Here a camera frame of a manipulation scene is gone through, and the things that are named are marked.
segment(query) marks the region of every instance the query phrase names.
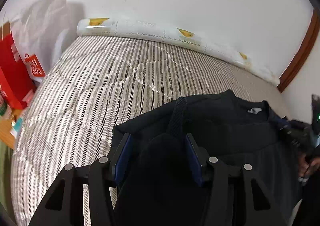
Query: red bag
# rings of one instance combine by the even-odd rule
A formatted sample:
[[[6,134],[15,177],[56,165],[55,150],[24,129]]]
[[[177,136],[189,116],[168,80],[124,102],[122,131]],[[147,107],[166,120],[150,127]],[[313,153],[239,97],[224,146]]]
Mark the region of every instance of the red bag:
[[[2,26],[1,33],[0,91],[11,108],[24,109],[36,87],[13,42],[9,22]]]

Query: green fabric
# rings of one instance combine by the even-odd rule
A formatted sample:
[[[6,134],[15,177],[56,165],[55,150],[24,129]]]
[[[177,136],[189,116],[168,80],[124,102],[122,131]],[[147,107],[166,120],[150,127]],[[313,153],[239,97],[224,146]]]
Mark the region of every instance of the green fabric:
[[[12,152],[12,149],[0,140],[0,202],[11,219],[14,220],[10,189]]]

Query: red shopping bag logo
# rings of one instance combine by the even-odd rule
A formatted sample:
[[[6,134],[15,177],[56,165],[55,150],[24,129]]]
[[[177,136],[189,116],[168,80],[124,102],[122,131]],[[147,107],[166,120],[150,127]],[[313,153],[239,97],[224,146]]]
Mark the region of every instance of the red shopping bag logo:
[[[29,56],[25,54],[25,61],[31,65],[32,74],[35,77],[44,77],[45,73],[40,65],[40,62],[35,54]]]

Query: bed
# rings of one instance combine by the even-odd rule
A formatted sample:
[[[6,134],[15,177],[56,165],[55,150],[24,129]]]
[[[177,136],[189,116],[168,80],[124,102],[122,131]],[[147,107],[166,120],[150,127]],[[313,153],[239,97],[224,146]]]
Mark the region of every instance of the bed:
[[[65,164],[88,165],[108,153],[113,126],[180,96],[227,89],[289,115],[274,85],[212,56],[142,39],[78,37],[24,113],[11,173],[17,224],[28,225]],[[83,193],[90,225],[87,186]],[[116,190],[111,194],[115,203]]]

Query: wooden table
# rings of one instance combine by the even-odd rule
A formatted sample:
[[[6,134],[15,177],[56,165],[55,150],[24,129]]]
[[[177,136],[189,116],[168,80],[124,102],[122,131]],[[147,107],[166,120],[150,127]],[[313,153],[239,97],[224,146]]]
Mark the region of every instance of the wooden table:
[[[22,110],[20,109],[14,109],[11,115],[15,115],[16,118],[18,119],[21,112]],[[4,120],[4,119],[0,120],[0,139],[4,141],[4,143],[7,146],[13,149],[15,138],[13,135],[10,134],[10,130],[12,128],[11,121],[12,121],[11,118],[9,118],[8,120]]]

